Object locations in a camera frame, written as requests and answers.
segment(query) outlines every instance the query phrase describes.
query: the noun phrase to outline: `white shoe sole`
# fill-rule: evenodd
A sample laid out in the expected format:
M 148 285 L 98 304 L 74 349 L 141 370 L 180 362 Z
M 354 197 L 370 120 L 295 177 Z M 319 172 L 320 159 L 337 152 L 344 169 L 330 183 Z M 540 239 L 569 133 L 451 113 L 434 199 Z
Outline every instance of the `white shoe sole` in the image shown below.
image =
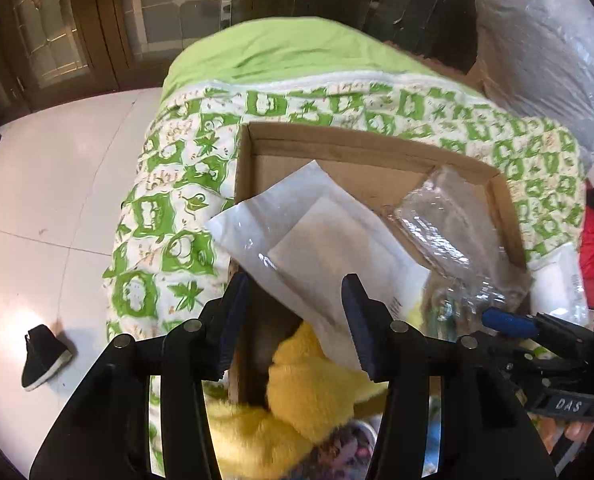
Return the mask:
M 60 355 L 57 358 L 57 361 L 55 361 L 55 363 L 53 363 L 53 366 L 51 366 L 44 375 L 42 375 L 37 381 L 35 381 L 32 384 L 29 384 L 28 386 L 24 387 L 24 389 L 29 392 L 30 390 L 34 390 L 35 388 L 37 388 L 37 386 L 39 386 L 42 383 L 45 383 L 47 380 L 50 379 L 50 377 L 54 376 L 57 373 L 57 370 L 59 370 L 62 366 L 64 366 L 68 361 L 70 361 L 72 358 L 72 354 L 70 351 L 68 350 L 64 350 L 64 352 L 62 353 L 62 355 Z

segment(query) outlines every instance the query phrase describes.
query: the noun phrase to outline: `black shoe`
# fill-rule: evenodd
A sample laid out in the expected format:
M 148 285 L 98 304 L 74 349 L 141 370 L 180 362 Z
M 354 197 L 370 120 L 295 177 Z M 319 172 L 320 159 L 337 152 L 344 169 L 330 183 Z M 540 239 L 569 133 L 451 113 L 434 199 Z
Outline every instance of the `black shoe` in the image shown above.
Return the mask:
M 66 345 L 48 329 L 38 325 L 26 334 L 26 364 L 21 374 L 21 385 L 29 392 L 55 375 L 71 360 Z

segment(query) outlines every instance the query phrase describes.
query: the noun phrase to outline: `red fabric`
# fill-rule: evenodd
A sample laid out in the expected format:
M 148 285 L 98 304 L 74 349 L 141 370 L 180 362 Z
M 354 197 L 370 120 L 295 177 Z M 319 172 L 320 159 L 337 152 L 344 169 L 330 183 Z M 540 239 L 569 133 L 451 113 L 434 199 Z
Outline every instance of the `red fabric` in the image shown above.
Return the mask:
M 594 209 L 586 206 L 584 230 L 581 235 L 579 265 L 584 277 L 584 289 L 588 306 L 594 308 Z

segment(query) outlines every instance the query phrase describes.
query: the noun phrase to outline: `cardboard box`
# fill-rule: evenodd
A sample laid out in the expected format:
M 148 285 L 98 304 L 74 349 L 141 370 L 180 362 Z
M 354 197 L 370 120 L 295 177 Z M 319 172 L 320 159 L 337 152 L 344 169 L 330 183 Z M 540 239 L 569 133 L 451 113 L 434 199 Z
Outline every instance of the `cardboard box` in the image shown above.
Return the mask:
M 427 175 L 452 165 L 487 204 L 509 259 L 525 268 L 519 223 L 506 178 L 496 168 L 473 158 L 370 132 L 286 123 L 242 126 L 235 176 L 235 202 L 268 189 L 316 159 L 336 183 L 377 214 L 395 205 Z M 423 265 L 427 263 L 401 234 L 397 239 Z M 284 339 L 299 324 L 295 314 L 255 286 L 230 371 L 229 397 L 234 402 L 264 406 L 268 367 Z

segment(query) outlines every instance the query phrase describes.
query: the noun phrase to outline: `white plastic bag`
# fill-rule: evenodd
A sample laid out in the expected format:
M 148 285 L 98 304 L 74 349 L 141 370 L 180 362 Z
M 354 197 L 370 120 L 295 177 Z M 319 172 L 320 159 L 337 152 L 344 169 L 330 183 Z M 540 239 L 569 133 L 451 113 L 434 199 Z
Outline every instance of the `white plastic bag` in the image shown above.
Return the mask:
M 314 160 L 205 228 L 264 290 L 311 324 L 328 358 L 349 368 L 360 365 L 341 305 L 343 277 L 357 273 L 370 298 L 404 319 L 430 273 Z
M 579 255 L 571 243 L 528 264 L 532 272 L 530 309 L 577 325 L 588 324 L 588 303 Z
M 520 117 L 548 117 L 594 161 L 594 7 L 589 0 L 475 0 L 486 95 Z

